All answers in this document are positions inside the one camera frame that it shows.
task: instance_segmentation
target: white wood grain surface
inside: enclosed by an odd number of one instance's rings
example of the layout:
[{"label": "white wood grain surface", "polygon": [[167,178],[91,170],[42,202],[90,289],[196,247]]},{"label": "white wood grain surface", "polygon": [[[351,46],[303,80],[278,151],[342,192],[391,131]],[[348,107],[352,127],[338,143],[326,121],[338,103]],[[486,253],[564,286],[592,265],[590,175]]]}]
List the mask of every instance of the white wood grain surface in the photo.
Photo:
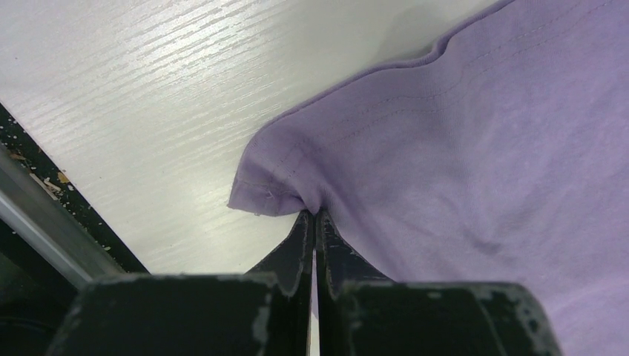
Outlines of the white wood grain surface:
[{"label": "white wood grain surface", "polygon": [[0,4],[0,101],[152,272],[243,272],[294,217],[225,207],[273,116],[493,0]]}]

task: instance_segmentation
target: purple fabric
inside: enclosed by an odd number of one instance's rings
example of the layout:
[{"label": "purple fabric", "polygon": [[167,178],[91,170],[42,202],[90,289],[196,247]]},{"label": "purple fabric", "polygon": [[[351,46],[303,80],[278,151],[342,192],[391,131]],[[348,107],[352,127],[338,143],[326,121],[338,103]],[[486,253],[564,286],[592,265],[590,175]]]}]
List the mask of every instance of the purple fabric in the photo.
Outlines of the purple fabric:
[{"label": "purple fabric", "polygon": [[519,282],[566,355],[629,350],[629,1],[503,1],[249,143],[229,205],[330,209],[395,280]]}]

